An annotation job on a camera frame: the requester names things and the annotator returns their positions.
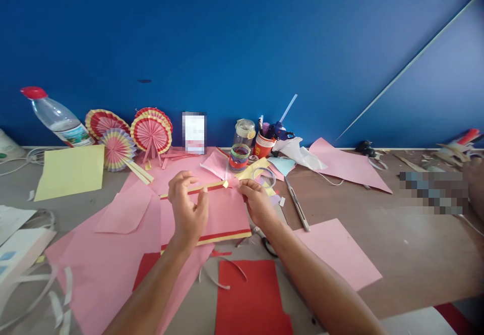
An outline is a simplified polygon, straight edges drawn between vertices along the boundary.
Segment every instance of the rainbow paper fan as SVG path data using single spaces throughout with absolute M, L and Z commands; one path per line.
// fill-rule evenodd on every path
M 104 132 L 100 139 L 105 146 L 104 168 L 108 171 L 120 171 L 133 161 L 136 148 L 133 139 L 121 128 L 112 128 Z
M 98 141 L 112 128 L 121 128 L 128 135 L 130 126 L 113 112 L 104 109 L 92 109 L 86 114 L 86 128 Z
M 173 126 L 170 119 L 156 108 L 143 108 L 136 114 L 131 124 L 131 137 L 136 145 L 146 152 L 143 163 L 149 154 L 151 158 L 168 151 L 171 146 Z

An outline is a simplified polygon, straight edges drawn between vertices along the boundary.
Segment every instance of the pen holder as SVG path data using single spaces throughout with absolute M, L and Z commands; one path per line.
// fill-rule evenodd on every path
M 254 155 L 259 159 L 266 157 L 271 152 L 271 149 L 275 144 L 275 138 L 265 138 L 258 133 L 256 137 L 256 145 L 254 146 Z

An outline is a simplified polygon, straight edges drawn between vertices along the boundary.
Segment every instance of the light blue paper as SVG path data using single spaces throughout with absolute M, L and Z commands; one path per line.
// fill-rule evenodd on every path
M 276 166 L 276 169 L 278 169 L 281 172 L 281 174 L 283 174 L 284 176 L 287 176 L 287 174 L 292 170 L 292 168 L 296 164 L 296 161 L 291 160 L 289 158 L 269 157 L 267 160 L 270 163 L 272 163 L 274 166 Z

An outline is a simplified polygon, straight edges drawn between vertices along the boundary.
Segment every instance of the glass jar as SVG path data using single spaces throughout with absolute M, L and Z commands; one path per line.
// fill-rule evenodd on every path
M 241 119 L 235 125 L 235 135 L 233 144 L 241 143 L 250 147 L 252 140 L 256 136 L 256 125 L 251 120 Z

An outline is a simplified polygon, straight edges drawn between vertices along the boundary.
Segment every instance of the pleated paper fan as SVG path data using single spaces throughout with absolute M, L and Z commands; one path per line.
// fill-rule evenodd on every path
M 98 141 L 112 128 L 121 128 L 128 135 L 130 126 L 113 112 L 104 109 L 92 109 L 86 115 L 86 128 Z
M 143 163 L 148 155 L 151 158 L 168 151 L 171 146 L 171 126 L 159 116 L 152 116 L 148 111 L 138 115 L 131 124 L 131 137 L 136 145 L 146 152 Z
M 135 118 L 138 118 L 139 116 L 144 116 L 144 117 L 151 116 L 151 117 L 159 118 L 162 121 L 165 121 L 169 125 L 170 132 L 173 133 L 173 125 L 171 124 L 170 118 L 168 118 L 168 116 L 164 112 L 160 111 L 158 108 L 152 108 L 152 107 L 143 108 L 136 113 Z
M 104 168 L 108 171 L 120 171 L 128 162 L 133 161 L 136 147 L 133 139 L 121 128 L 111 128 L 100 139 L 104 144 Z

